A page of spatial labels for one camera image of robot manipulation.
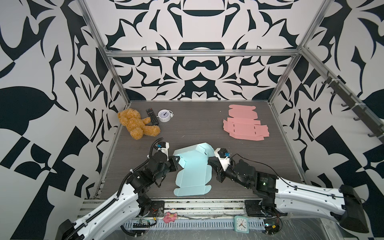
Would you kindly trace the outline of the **light blue paper box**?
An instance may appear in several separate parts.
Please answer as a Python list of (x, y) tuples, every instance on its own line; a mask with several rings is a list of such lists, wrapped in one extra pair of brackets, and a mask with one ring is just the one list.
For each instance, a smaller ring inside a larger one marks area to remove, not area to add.
[(174, 151), (180, 157), (181, 170), (176, 177), (174, 195), (177, 197), (200, 196), (211, 189), (208, 183), (212, 179), (212, 167), (208, 159), (214, 157), (214, 149), (208, 143), (201, 143)]

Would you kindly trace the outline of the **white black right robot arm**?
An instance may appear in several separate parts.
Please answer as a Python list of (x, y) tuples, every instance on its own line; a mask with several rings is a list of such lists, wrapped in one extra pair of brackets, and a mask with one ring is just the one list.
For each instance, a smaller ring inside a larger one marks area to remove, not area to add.
[(219, 182), (230, 179), (252, 190), (262, 198), (261, 207), (271, 214), (313, 215), (335, 221), (353, 232), (369, 232), (362, 199), (353, 187), (321, 188), (292, 182), (275, 174), (259, 172), (243, 159), (234, 163), (226, 149), (210, 157), (208, 165), (216, 172)]

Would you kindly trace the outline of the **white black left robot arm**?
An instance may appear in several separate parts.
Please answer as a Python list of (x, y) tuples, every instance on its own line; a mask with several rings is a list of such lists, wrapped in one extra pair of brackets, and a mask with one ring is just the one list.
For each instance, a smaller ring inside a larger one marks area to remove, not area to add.
[(160, 187), (168, 173), (176, 172), (180, 157), (169, 155), (170, 145), (163, 138), (152, 143), (147, 159), (122, 180), (119, 189), (90, 213), (74, 222), (60, 224), (57, 240), (104, 240), (128, 220), (150, 212), (147, 192)]

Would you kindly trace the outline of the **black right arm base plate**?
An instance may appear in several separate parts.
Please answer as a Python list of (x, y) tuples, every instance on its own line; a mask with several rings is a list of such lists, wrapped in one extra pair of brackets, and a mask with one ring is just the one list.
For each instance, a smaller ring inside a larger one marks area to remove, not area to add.
[(245, 200), (245, 210), (249, 217), (277, 218), (285, 217), (287, 213), (280, 213), (275, 209), (262, 206), (262, 200)]

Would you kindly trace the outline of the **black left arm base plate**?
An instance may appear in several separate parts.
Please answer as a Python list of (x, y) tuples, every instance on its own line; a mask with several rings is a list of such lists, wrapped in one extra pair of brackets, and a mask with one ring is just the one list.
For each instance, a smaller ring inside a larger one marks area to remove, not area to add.
[(140, 217), (162, 217), (164, 215), (165, 202), (164, 201), (151, 201), (145, 204), (139, 213)]

